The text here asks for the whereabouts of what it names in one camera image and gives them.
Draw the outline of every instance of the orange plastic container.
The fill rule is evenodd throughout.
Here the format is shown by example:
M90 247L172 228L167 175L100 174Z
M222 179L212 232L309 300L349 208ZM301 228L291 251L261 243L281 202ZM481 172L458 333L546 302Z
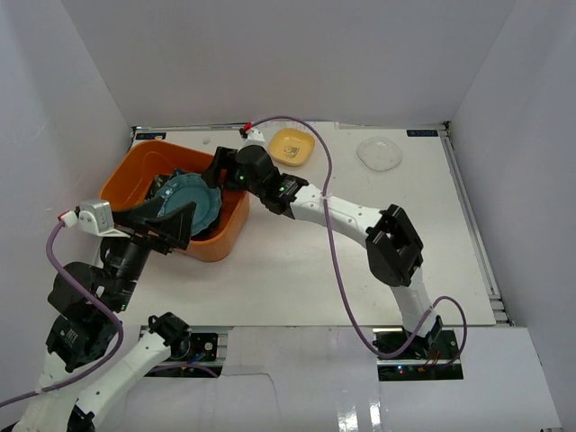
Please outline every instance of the orange plastic container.
M113 210L121 210L142 203L157 174L172 174L174 168L202 173L212 162L212 155L153 139L130 150L108 179L100 198ZM224 191L220 223L210 237L191 241L184 252L206 262L225 258L244 226L249 212L248 193Z

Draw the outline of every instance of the teal plate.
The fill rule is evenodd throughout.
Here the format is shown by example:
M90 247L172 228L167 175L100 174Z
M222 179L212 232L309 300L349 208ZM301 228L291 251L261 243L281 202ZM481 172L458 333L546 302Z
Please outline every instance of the teal plate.
M221 191L211 189L199 174L191 173L168 180L155 196L162 196L164 204L158 216L164 216L188 203L196 203L192 219L192 236L205 230L213 223L222 206Z

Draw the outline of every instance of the yellow bowl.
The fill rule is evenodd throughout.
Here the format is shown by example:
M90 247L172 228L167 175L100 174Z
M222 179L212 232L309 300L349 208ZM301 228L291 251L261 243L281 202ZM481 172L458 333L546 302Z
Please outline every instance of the yellow bowl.
M314 150L314 137L296 129L279 130L268 146L272 159L290 167L299 167Z

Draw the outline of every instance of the white table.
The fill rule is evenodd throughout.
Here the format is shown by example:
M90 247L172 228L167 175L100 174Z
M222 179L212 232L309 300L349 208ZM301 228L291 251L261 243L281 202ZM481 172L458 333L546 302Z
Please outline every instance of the white table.
M386 209L395 203L403 207L425 245L423 270L430 298L451 295L463 305L471 325L494 324L440 138L409 138L405 130L338 129L332 122L315 125L334 160L331 193L365 206ZM274 123L261 131L270 140L281 127ZM363 165L356 147L374 136L385 136L398 144L403 152L399 166L377 173ZM242 143L236 130L169 131L165 140L208 153L219 145L239 148ZM280 168L321 187L326 156L317 143L305 165ZM346 292L359 323L400 325L401 315L392 293L370 273L365 250L348 238L336 237ZM149 315L165 311L191 325L349 325L326 230L276 216L255 197L251 197L250 214L237 244L219 263L206 264L180 254L150 256L121 319L144 324ZM441 304L438 311L446 325L461 323L452 305Z

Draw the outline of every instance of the gray wall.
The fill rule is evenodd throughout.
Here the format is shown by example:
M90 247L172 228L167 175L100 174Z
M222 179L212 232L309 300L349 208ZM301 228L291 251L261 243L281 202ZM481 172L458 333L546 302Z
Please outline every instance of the gray wall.
M0 2L0 400L33 390L56 312L44 255L57 216L97 196L130 129L59 0ZM64 232L62 261L95 243ZM0 428L23 405L0 410Z
M514 0L64 0L130 125L438 123Z
M454 118L505 304L528 326L567 431L576 431L574 101L576 4L521 1Z

